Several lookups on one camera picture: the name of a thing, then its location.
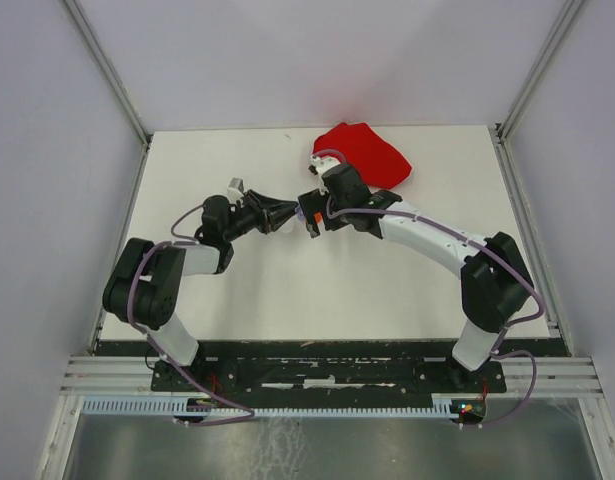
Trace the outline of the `purple earbud charging case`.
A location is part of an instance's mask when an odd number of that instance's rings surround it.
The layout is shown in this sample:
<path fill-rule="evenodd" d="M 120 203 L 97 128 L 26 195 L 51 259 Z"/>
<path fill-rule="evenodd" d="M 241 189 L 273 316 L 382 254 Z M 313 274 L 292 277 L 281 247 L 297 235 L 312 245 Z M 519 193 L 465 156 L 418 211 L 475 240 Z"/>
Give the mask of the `purple earbud charging case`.
<path fill-rule="evenodd" d="M 305 223 L 306 223 L 306 217 L 305 217 L 304 212 L 303 212 L 303 210 L 302 210 L 302 208 L 301 208 L 301 206 L 300 206 L 300 205 L 298 205 L 298 206 L 296 207 L 296 218 L 297 218 L 297 220 L 298 220 L 298 221 L 300 221 L 301 223 L 303 223 L 303 224 L 305 224 Z"/>

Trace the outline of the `white earbud charging case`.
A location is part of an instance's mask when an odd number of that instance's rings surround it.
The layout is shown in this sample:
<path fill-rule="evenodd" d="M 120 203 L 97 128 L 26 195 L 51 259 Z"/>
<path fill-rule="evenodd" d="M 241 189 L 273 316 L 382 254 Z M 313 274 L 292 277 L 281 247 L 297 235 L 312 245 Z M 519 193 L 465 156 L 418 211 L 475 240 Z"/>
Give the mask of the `white earbud charging case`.
<path fill-rule="evenodd" d="M 294 224 L 293 223 L 286 223 L 285 225 L 282 226 L 281 228 L 281 232 L 283 234 L 290 234 L 294 231 Z"/>

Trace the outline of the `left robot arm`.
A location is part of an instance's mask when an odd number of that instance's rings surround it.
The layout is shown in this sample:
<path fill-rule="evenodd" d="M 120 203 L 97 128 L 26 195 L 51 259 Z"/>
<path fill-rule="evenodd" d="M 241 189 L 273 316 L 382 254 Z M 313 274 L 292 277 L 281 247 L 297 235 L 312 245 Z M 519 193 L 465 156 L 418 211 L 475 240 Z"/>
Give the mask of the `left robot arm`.
<path fill-rule="evenodd" d="M 173 242 L 131 238 L 103 292 L 103 309 L 145 336 L 156 352 L 175 365 L 174 379 L 196 390 L 208 378 L 207 364 L 197 359 L 200 345 L 176 313 L 182 279 L 225 272 L 234 255 L 233 242 L 256 230 L 270 234 L 295 215 L 298 203 L 247 190 L 237 200 L 213 195 L 187 214 L 198 213 L 192 236 L 171 229 Z"/>

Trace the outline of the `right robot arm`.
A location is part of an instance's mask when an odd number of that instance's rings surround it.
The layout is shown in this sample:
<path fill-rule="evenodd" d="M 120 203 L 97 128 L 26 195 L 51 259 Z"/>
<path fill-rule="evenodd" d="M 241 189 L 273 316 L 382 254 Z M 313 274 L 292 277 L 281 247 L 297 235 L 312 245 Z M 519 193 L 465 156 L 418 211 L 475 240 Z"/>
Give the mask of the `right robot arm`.
<path fill-rule="evenodd" d="M 319 186 L 300 196 L 299 208 L 312 237 L 350 226 L 408 247 L 456 276 L 466 323 L 446 379 L 456 390 L 473 388 L 513 317 L 536 293 L 515 240 L 504 232 L 486 237 L 433 220 L 390 190 L 371 191 L 353 165 L 333 156 L 312 157 L 309 170 Z"/>

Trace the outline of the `red cloth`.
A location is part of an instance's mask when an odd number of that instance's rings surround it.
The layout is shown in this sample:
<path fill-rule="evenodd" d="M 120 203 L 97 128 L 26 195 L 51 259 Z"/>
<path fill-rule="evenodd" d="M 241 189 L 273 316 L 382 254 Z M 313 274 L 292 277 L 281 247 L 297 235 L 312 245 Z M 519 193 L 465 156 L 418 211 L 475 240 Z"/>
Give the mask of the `red cloth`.
<path fill-rule="evenodd" d="M 312 153 L 349 163 L 371 187 L 391 190 L 412 174 L 409 161 L 367 123 L 342 122 L 320 135 Z"/>

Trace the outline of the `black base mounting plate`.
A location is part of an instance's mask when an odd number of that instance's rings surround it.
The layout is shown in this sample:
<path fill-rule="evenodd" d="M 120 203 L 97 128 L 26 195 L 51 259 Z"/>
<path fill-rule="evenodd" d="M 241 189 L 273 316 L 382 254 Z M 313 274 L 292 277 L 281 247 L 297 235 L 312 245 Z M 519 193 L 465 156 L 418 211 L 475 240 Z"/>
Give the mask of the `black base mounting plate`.
<path fill-rule="evenodd" d="M 251 408 L 428 407 L 506 390 L 501 364 L 469 372 L 449 341 L 207 341 L 189 368 L 213 393 Z"/>

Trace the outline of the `left aluminium frame post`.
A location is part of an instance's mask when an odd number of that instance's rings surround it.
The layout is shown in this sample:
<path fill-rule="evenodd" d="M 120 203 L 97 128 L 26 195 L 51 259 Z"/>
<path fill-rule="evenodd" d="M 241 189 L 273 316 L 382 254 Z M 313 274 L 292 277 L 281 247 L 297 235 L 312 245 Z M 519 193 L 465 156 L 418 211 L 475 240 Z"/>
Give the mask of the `left aluminium frame post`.
<path fill-rule="evenodd" d="M 111 58 L 105 52 L 81 2 L 75 0 L 61 0 L 60 4 L 70 18 L 70 21 L 85 45 L 104 82 L 112 92 L 112 96 L 134 134 L 143 145 L 148 145 L 151 140 L 151 134 L 144 126 L 137 108 L 130 99 L 129 93 L 114 67 Z"/>

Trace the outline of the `aluminium frame post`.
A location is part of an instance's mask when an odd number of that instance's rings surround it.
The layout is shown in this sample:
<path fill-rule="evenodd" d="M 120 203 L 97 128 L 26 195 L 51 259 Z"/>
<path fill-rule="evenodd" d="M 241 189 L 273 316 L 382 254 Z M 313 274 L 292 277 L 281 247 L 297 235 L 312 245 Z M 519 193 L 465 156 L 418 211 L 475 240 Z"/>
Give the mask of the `aluminium frame post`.
<path fill-rule="evenodd" d="M 148 145 L 151 140 L 151 134 L 144 126 L 137 108 L 130 99 L 129 93 L 114 67 L 111 58 L 105 52 L 81 2 L 75 0 L 61 0 L 60 4 L 70 18 L 70 21 L 85 45 L 104 82 L 112 92 L 112 96 L 134 134 L 143 145 Z"/>
<path fill-rule="evenodd" d="M 507 142 L 518 128 L 538 88 L 546 78 L 587 5 L 586 0 L 564 2 L 504 121 L 496 127 L 496 135 L 500 143 Z"/>

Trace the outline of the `aluminium frame rail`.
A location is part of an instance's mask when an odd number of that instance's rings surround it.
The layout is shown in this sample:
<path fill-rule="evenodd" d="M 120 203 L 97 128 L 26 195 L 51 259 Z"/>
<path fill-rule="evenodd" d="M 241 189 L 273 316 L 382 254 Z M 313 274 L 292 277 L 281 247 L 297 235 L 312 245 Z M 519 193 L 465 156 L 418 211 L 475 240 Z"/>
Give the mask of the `aluminium frame rail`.
<path fill-rule="evenodd" d="M 589 358 L 538 358 L 535 399 L 600 398 L 602 387 Z M 525 395 L 532 378 L 529 359 L 511 358 L 501 362 L 506 390 L 490 399 L 519 399 Z M 73 357 L 62 380 L 62 395 L 156 396 L 151 387 L 152 373 L 139 357 Z"/>

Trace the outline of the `right aluminium frame post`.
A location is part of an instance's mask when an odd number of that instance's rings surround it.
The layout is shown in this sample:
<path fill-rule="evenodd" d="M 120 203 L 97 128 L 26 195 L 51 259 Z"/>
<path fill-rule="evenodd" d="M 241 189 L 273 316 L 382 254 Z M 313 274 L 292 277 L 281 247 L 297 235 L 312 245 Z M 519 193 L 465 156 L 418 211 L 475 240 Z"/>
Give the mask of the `right aluminium frame post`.
<path fill-rule="evenodd" d="M 500 143 L 507 142 L 518 128 L 538 88 L 546 78 L 587 5 L 586 0 L 564 2 L 504 121 L 496 127 L 496 135 Z"/>

